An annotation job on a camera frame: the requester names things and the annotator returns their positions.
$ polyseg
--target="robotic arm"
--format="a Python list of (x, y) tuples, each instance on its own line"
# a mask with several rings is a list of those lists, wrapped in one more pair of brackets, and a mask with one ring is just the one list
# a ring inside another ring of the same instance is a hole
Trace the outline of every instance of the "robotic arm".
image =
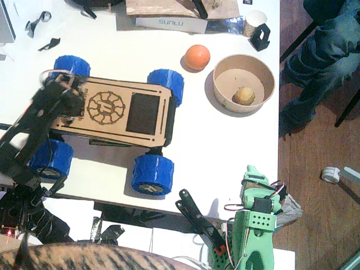
[[(0, 139), (0, 173), (12, 178), (17, 186), (0, 200), (0, 232), (35, 232), (44, 244), (70, 241), (66, 223), (48, 212), (41, 201), (64, 186), (60, 178), (47, 191), (41, 188), (39, 173), (28, 166), (29, 160), (48, 138), (53, 121), (59, 116), (82, 116), (84, 96), (82, 77), (57, 73), (48, 77), (36, 92), (31, 105)], [(10, 142), (20, 132), (29, 137), (19, 150)]]

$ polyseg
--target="cardboard bowl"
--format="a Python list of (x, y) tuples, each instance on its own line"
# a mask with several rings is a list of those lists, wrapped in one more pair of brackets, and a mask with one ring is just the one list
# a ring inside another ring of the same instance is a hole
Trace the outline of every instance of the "cardboard bowl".
[[(231, 55), (218, 62), (213, 82), (217, 100), (227, 110), (236, 113), (259, 109), (269, 100), (275, 88), (275, 79), (268, 66), (249, 55)], [(233, 95), (243, 86), (251, 88), (255, 93), (255, 100), (249, 106), (232, 101)]]

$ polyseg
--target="blue wheel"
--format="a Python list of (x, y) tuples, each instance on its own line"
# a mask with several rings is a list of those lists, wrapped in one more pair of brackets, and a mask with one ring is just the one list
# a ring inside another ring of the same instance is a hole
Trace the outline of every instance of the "blue wheel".
[(159, 84), (173, 91), (176, 100), (176, 107), (179, 107), (182, 103), (184, 78), (180, 73), (170, 69), (157, 69), (148, 75), (147, 82)]
[(68, 176), (74, 150), (67, 143), (55, 139), (50, 139), (49, 144), (51, 152), (48, 143), (43, 143), (30, 160), (29, 167), (37, 173), (45, 168), (40, 175), (44, 178), (59, 179)]
[(55, 60), (54, 69), (65, 69), (75, 75), (90, 76), (90, 65), (84, 59), (73, 55), (63, 55)]
[(173, 185), (174, 163), (159, 155), (135, 159), (132, 187), (144, 194), (166, 195)]

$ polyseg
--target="black bracket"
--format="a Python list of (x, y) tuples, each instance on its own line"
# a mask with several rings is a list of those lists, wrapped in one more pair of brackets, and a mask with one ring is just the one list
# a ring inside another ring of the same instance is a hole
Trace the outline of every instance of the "black bracket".
[(40, 17), (38, 17), (36, 19), (36, 21), (33, 21), (33, 22), (28, 21), (28, 23), (26, 24), (26, 27), (25, 27), (25, 31), (28, 31), (28, 36), (33, 38), (35, 28), (38, 25), (38, 23), (40, 21), (47, 23), (48, 21), (50, 21), (50, 19), (51, 19), (51, 13), (48, 11), (43, 11), (43, 12), (41, 12)]
[(266, 49), (269, 44), (269, 36), (270, 36), (270, 29), (266, 24), (259, 25), (252, 37), (250, 38), (250, 43), (254, 46), (254, 48), (259, 52), (263, 49)]
[(226, 252), (226, 243), (218, 230), (200, 213), (194, 200), (187, 190), (180, 190), (181, 200), (177, 201), (176, 207), (194, 227), (196, 233), (206, 235), (214, 246), (214, 251), (221, 256)]

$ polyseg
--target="engraved logo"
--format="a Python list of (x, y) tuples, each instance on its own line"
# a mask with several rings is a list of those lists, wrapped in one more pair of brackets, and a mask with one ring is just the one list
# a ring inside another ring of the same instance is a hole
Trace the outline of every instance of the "engraved logo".
[(120, 96), (113, 92), (99, 92), (89, 99), (87, 111), (91, 120), (100, 125), (116, 123), (124, 116), (125, 104)]

